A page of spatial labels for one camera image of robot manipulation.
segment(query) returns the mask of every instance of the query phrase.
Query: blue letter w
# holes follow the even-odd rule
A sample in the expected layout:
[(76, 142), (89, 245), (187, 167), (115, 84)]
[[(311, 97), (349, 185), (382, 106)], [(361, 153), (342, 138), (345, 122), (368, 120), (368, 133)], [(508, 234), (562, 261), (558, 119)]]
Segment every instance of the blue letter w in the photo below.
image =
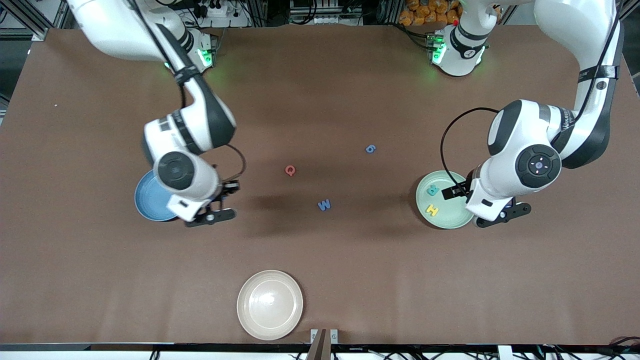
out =
[(331, 209), (331, 202), (329, 202), (329, 199), (322, 200), (322, 202), (318, 202), (318, 208), (322, 211)]

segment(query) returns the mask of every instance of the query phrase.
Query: plate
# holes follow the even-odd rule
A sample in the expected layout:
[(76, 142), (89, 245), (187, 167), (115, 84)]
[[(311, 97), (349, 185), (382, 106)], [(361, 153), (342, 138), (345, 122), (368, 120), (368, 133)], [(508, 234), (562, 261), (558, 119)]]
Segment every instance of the plate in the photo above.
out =
[(136, 209), (151, 221), (169, 221), (175, 214), (166, 207), (171, 197), (169, 190), (160, 185), (154, 171), (147, 172), (136, 186)]
[[(464, 177), (455, 172), (451, 172), (451, 175), (459, 183), (465, 180)], [(431, 196), (428, 192), (431, 185), (438, 188), (434, 196)], [(447, 172), (440, 170), (423, 177), (415, 191), (415, 203), (422, 217), (442, 229), (463, 227), (474, 217), (471, 212), (465, 209), (466, 197), (445, 200), (442, 196), (442, 189), (450, 188), (454, 185)], [(431, 216), (432, 212), (427, 211), (430, 206), (438, 210), (435, 216)]]
[(240, 289), (238, 319), (254, 338), (276, 340), (295, 329), (302, 305), (302, 291), (291, 276), (265, 270), (251, 276)]

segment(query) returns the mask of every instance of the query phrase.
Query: light green plate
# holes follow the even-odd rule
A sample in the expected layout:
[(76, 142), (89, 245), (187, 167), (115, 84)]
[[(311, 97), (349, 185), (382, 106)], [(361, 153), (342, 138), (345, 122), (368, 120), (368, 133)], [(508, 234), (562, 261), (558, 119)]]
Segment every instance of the light green plate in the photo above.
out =
[[(451, 175), (459, 183), (465, 180), (464, 177), (455, 172), (451, 172)], [(428, 192), (431, 185), (435, 185), (438, 188), (434, 196), (431, 196)], [(418, 189), (415, 191), (415, 203), (420, 214), (428, 222), (442, 229), (457, 229), (466, 225), (474, 217), (473, 214), (465, 209), (466, 197), (455, 197), (450, 200), (445, 200), (442, 197), (442, 189), (450, 188), (454, 185), (447, 172), (440, 170), (423, 177), (420, 180), (420, 184), (418, 184)], [(431, 216), (431, 213), (427, 212), (429, 206), (438, 209), (435, 216)]]

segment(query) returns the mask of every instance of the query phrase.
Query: green led light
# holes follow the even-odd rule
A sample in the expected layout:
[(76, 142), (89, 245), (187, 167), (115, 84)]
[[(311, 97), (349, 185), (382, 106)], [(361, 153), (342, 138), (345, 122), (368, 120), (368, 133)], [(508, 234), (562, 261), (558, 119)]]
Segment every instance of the green led light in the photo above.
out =
[(478, 60), (476, 60), (476, 65), (478, 65), (480, 63), (480, 61), (482, 61), (482, 53), (484, 52), (485, 47), (482, 46), (482, 49), (480, 49), (480, 53), (478, 54)]
[(213, 64), (213, 61), (211, 60), (211, 51), (210, 50), (200, 50), (198, 49), (198, 56), (200, 57), (200, 60), (202, 61), (202, 65), (209, 67)]
[(433, 63), (439, 64), (442, 61), (442, 57), (444, 56), (444, 52), (447, 50), (447, 44), (442, 44), (440, 48), (433, 52), (433, 56), (431, 57), (431, 61)]

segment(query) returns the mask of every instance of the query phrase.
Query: metal frame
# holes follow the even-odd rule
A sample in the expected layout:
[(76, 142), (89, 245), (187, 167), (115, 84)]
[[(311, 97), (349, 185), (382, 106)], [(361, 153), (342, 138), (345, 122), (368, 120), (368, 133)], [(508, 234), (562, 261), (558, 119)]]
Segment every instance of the metal frame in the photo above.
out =
[(640, 5), (640, 0), (627, 0), (622, 3), (622, 11), (620, 11), (620, 20), (624, 20)]
[[(357, 19), (362, 14), (362, 6), (357, 6), (353, 8), (353, 11), (350, 13), (342, 13), (342, 5), (339, 3), (339, 0), (310, 0), (313, 4), (312, 6), (315, 8), (314, 12), (316, 16), (313, 21), (310, 21), (309, 24), (321, 24), (321, 23), (329, 23), (328, 19)], [(305, 20), (309, 15), (309, 5), (296, 6), (296, 2), (294, 0), (289, 0), (289, 18), (290, 20), (301, 22)]]
[(506, 25), (507, 22), (509, 22), (509, 19), (511, 19), (511, 16), (513, 15), (513, 13), (516, 11), (517, 8), (518, 8), (518, 5), (511, 5), (507, 7), (507, 10), (504, 10), (502, 17), (500, 18), (498, 25)]
[(404, 0), (382, 0), (378, 5), (378, 22), (398, 22), (404, 9)]
[(58, 29), (70, 29), (73, 21), (74, 17), (71, 14), (71, 10), (69, 10), (69, 5), (66, 0), (60, 1), (56, 17), (53, 19), (53, 26)]
[(0, 94), (0, 104), (4, 106), (4, 109), (0, 109), (0, 125), (2, 125), (2, 121), (6, 115), (6, 108), (9, 107), (9, 99), (5, 97), (4, 94)]
[[(640, 354), (640, 343), (635, 345), (562, 345), (560, 353), (567, 354), (571, 352), (575, 355), (580, 354)], [(460, 353), (468, 356), (468, 353), (499, 353), (498, 345), (477, 344), (477, 345), (460, 345), (460, 344), (443, 344), (443, 345), (398, 345), (398, 344), (336, 344), (331, 346), (332, 350), (338, 354), (358, 354), (358, 353), (389, 353), (389, 352), (406, 352), (408, 350), (418, 353), (447, 355)], [(535, 344), (519, 344), (511, 345), (512, 353), (530, 353), (540, 354), (541, 357), (532, 357), (532, 359), (545, 358), (545, 354), (555, 355), (554, 348), (557, 345), (535, 345)], [(310, 350), (309, 344), (303, 343), (262, 343), (262, 344), (233, 344), (233, 343), (0, 343), (0, 352), (2, 351), (161, 351), (161, 352), (250, 352), (250, 353), (305, 353)]]
[(251, 18), (250, 21), (252, 26), (254, 28), (263, 28), (266, 25), (266, 3), (262, 0), (246, 0), (246, 5), (247, 10), (249, 10), (249, 16)]
[(43, 41), (47, 31), (54, 27), (53, 23), (27, 0), (0, 0), (0, 4), (32, 32), (32, 41)]

